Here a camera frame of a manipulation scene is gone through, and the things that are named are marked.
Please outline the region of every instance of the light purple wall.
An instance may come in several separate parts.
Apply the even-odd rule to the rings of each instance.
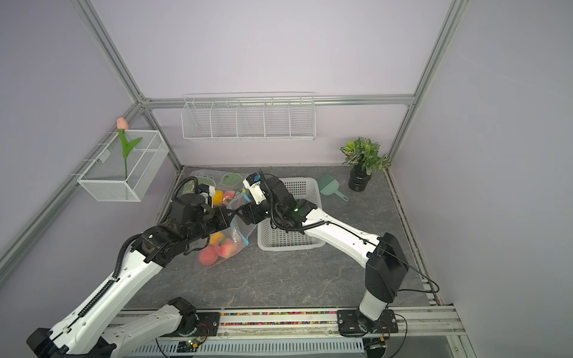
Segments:
[[[358,136],[379,142],[380,154],[386,153],[406,108],[402,104],[317,106],[316,139],[296,141],[189,142],[181,130],[181,109],[156,109],[154,114],[184,165],[336,165],[344,161],[339,148]]]
[[[109,276],[121,244],[153,226],[174,175],[165,160],[140,203],[77,194],[0,289],[2,357],[34,357],[28,336],[51,328]]]
[[[130,105],[66,0],[0,2],[0,251]]]
[[[2,250],[131,102],[66,0],[0,2],[0,49]],[[2,357],[34,356],[27,337],[109,275],[123,241],[153,225],[173,177],[166,160],[140,203],[73,198],[0,288]]]
[[[414,93],[450,0],[95,0],[148,97]]]
[[[572,18],[472,1],[392,166],[478,357],[571,357]]]

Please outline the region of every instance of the orange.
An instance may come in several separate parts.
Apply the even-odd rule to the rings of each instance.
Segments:
[[[215,196],[213,197],[213,205],[223,205],[223,191],[215,190]]]
[[[217,244],[224,237],[225,235],[223,235],[223,233],[220,231],[218,233],[211,234],[211,238],[209,239],[209,245]]]

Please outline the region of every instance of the plastic bag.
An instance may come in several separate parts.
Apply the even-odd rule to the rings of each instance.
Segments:
[[[249,200],[246,195],[243,195],[242,184],[242,180],[248,174],[201,169],[193,171],[190,175],[198,177],[199,183],[214,184],[216,190],[220,190],[226,195],[223,203],[230,209],[236,209]],[[194,183],[189,183],[191,183],[191,186],[185,186],[183,192],[185,190],[192,192]],[[234,192],[232,198],[230,198],[230,192]],[[207,238],[209,244],[204,249],[194,251],[194,268],[196,270],[205,270],[235,256],[247,247],[249,235],[256,227],[257,225],[247,225],[239,217],[234,217],[227,229],[214,233]],[[198,240],[192,247],[200,249],[204,245],[205,241]]]

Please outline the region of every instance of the robotic arm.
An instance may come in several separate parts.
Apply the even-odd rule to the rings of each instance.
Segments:
[[[177,197],[183,185],[191,180],[195,182],[195,193]],[[295,200],[277,177],[267,179],[262,171],[249,175],[244,184],[254,200],[230,210],[225,206],[213,208],[213,187],[199,185],[195,177],[185,179],[175,189],[170,212],[162,222],[128,239],[108,279],[51,329],[38,328],[28,338],[28,346],[41,358],[117,358],[168,333],[192,335],[198,326],[197,310],[181,297],[122,326],[121,330],[107,326],[175,256],[189,254],[191,243],[229,227],[235,215],[246,223],[270,218],[272,226],[303,231],[356,260],[366,269],[367,289],[356,311],[357,330],[360,335],[379,332],[380,314],[393,302],[408,271],[397,239],[390,234],[379,237],[365,233],[336,220],[307,200]]]

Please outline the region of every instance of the green leaf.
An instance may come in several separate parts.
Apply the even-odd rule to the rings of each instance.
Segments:
[[[391,165],[390,157],[387,155],[378,156],[380,144],[373,143],[369,138],[358,137],[355,141],[349,141],[345,147],[340,148],[340,151],[346,156],[343,164],[349,166],[359,164],[369,175]]]
[[[125,133],[123,132],[123,129],[118,129],[117,134],[119,134],[119,139],[121,139],[121,147],[125,149],[125,147],[127,146],[127,143],[129,143],[129,142],[127,141],[127,138],[125,137]]]
[[[127,143],[127,145],[123,145],[123,142],[121,143],[123,145],[123,159],[127,160],[127,156],[129,155],[129,152],[131,152],[131,150],[133,148],[135,148],[135,146],[142,140],[143,138],[136,138],[133,139],[131,142]]]

